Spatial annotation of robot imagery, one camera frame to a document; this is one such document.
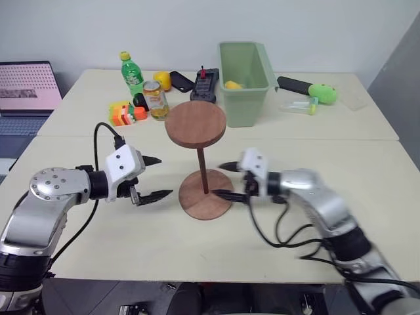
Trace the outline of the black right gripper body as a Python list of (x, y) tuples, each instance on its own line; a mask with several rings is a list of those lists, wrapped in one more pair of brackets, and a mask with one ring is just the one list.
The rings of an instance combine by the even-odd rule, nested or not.
[(243, 176), (244, 181), (244, 193), (249, 197), (257, 197), (260, 196), (259, 194), (259, 183), (257, 180), (256, 175), (254, 175), (251, 171), (245, 171)]

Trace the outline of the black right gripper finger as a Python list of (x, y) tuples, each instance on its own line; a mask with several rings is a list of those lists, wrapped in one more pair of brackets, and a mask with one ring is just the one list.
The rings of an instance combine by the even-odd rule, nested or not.
[(229, 161), (229, 162), (221, 163), (218, 166), (218, 168), (223, 169), (225, 171), (235, 172), (235, 173), (241, 173), (242, 172), (240, 162), (238, 162), (238, 161)]
[(230, 190), (224, 189), (216, 189), (211, 191), (214, 195), (219, 198), (222, 198), (226, 201), (234, 202), (234, 203), (249, 203), (249, 196), (246, 194), (236, 193)]

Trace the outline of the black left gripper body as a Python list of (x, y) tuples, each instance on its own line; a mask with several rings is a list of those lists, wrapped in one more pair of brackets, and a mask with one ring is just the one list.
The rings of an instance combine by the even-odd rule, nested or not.
[(140, 193), (136, 189), (138, 178), (132, 180), (124, 180), (117, 187), (117, 198), (129, 198), (133, 205), (140, 205)]

